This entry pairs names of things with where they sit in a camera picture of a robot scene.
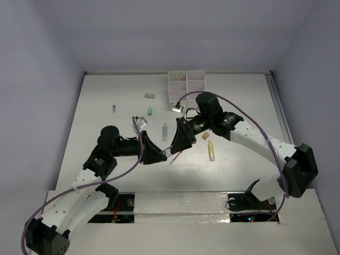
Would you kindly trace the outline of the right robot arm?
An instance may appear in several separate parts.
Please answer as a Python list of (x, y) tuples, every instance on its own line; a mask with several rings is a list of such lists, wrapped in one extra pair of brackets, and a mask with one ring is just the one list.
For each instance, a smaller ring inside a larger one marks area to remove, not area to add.
[(192, 148), (196, 136), (207, 130), (228, 141), (242, 145), (278, 168), (278, 173), (266, 181), (256, 180), (245, 194), (245, 204), (259, 207), (270, 197), (284, 195), (300, 198), (318, 175), (318, 167), (312, 148), (285, 143), (269, 136), (248, 114), (237, 115), (223, 111), (220, 96), (206, 91), (196, 91), (199, 114), (191, 120), (177, 118), (176, 132), (164, 154), (170, 157)]

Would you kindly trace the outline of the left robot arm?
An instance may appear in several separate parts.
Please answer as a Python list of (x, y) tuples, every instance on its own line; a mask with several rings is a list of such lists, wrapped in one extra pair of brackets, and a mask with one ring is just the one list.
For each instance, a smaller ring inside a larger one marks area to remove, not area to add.
[(66, 254), (71, 236), (103, 209), (117, 208), (118, 189), (110, 184), (133, 171), (139, 163), (167, 161), (146, 131), (134, 128), (136, 137), (123, 138), (115, 126), (106, 126), (97, 145), (70, 188), (46, 201), (26, 222), (21, 237), (23, 254)]

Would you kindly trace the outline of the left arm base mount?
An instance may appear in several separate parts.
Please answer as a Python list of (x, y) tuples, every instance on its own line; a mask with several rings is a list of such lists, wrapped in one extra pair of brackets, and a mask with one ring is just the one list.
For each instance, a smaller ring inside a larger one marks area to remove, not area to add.
[(134, 193), (120, 193), (115, 206), (108, 206), (93, 216), (88, 223), (134, 223)]

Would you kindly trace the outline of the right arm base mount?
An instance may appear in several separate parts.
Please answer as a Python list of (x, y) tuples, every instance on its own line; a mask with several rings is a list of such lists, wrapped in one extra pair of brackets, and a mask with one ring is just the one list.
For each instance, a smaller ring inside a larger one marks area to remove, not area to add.
[(277, 209), (275, 199), (260, 201), (252, 193), (258, 182), (254, 181), (244, 192), (228, 195), (225, 208), (230, 211), (232, 223), (278, 222), (278, 216), (272, 218)]

